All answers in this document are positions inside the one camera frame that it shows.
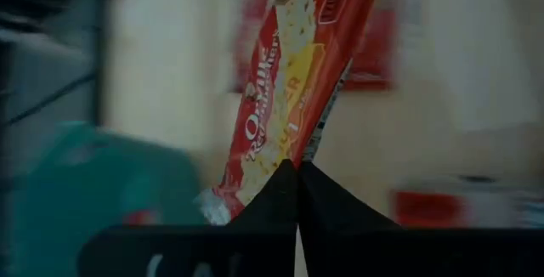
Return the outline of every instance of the product packaging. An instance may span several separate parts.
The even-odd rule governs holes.
[[[373,0],[272,0],[251,70],[222,183],[198,200],[213,223],[227,223],[284,159],[297,167],[324,126]]]
[[[273,0],[244,0],[241,23],[236,32],[235,91],[241,93],[251,72],[252,51],[258,30]],[[397,0],[375,0],[368,19],[363,19],[359,41],[354,45],[353,65],[349,70],[346,90],[387,90],[391,88],[390,63],[396,30]]]

